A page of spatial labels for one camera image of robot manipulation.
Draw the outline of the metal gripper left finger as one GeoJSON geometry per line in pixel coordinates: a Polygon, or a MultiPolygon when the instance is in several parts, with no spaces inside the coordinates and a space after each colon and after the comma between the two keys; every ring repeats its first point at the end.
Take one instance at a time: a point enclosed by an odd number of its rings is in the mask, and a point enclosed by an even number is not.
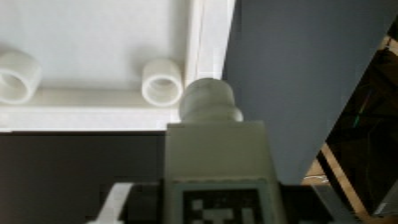
{"type": "Polygon", "coordinates": [[[157,224],[160,221],[158,182],[121,182],[112,185],[98,216],[85,224],[157,224]]]}

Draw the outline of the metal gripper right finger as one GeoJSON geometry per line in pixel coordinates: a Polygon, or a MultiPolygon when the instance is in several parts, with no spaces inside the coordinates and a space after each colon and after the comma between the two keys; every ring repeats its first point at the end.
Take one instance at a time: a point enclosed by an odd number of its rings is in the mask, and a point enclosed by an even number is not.
{"type": "Polygon", "coordinates": [[[283,185],[288,224],[359,224],[329,185],[283,185]]]}

